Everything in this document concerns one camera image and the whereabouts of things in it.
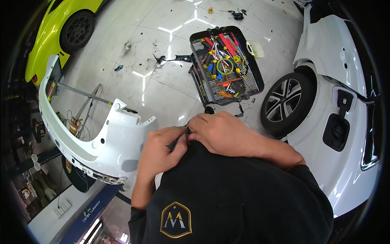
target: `white car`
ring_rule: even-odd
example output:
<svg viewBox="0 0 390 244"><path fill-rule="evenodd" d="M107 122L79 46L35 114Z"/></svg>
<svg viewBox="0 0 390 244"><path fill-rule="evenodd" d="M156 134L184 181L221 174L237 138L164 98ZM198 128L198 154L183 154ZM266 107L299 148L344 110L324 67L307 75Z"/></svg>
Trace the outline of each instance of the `white car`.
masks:
<svg viewBox="0 0 390 244"><path fill-rule="evenodd" d="M375 93L349 20L329 15L311 23L311 8L304 7L294 73L272 86L260 119L271 135L302 154L336 218L366 201L375 184Z"/></svg>

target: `alloy wheel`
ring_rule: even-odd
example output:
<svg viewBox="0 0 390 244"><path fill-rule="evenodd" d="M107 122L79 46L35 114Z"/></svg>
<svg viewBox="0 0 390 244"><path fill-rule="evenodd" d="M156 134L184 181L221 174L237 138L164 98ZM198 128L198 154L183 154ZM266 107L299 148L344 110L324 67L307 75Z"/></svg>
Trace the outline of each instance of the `alloy wheel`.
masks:
<svg viewBox="0 0 390 244"><path fill-rule="evenodd" d="M266 103L266 117L279 122L292 114L301 99L301 84L296 79L284 80L275 87Z"/></svg>
<svg viewBox="0 0 390 244"><path fill-rule="evenodd" d="M77 46L88 37L90 32L91 20L86 16L78 17L69 26L66 41L72 46Z"/></svg>

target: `banner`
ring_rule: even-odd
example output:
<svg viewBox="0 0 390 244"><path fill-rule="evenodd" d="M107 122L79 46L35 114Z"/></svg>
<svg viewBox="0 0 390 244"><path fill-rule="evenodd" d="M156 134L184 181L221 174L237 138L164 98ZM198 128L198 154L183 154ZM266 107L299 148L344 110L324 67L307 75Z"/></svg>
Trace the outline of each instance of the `banner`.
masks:
<svg viewBox="0 0 390 244"><path fill-rule="evenodd" d="M88 204L80 216L74 221L65 233L59 244L74 244L80 239L92 223L99 217L104 208L114 198L122 185L106 184L97 196Z"/></svg>

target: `blue tool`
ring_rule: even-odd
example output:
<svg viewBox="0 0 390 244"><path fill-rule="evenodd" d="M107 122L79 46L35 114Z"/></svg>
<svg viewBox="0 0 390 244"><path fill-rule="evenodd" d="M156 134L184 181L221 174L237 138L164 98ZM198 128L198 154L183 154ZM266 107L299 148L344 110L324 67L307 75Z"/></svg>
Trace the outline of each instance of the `blue tool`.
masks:
<svg viewBox="0 0 390 244"><path fill-rule="evenodd" d="M211 73L212 72L212 70L213 70L213 65L214 64L211 64L209 67L207 67L207 70ZM219 80L219 79L221 79L222 78L222 75L221 75L221 73L219 73L218 71L217 71L217 80Z"/></svg>

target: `car wheel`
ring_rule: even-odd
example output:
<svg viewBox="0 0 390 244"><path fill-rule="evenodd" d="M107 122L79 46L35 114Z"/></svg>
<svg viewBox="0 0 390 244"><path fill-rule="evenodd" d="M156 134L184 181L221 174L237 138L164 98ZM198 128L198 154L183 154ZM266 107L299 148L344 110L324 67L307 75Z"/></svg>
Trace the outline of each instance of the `car wheel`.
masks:
<svg viewBox="0 0 390 244"><path fill-rule="evenodd" d="M264 98L260 110L262 126L274 137L284 137L303 122L315 96L316 85L303 74L283 76Z"/></svg>
<svg viewBox="0 0 390 244"><path fill-rule="evenodd" d="M85 46L95 28L95 18L88 11L80 11L69 17L60 33L60 45L64 52L72 54Z"/></svg>

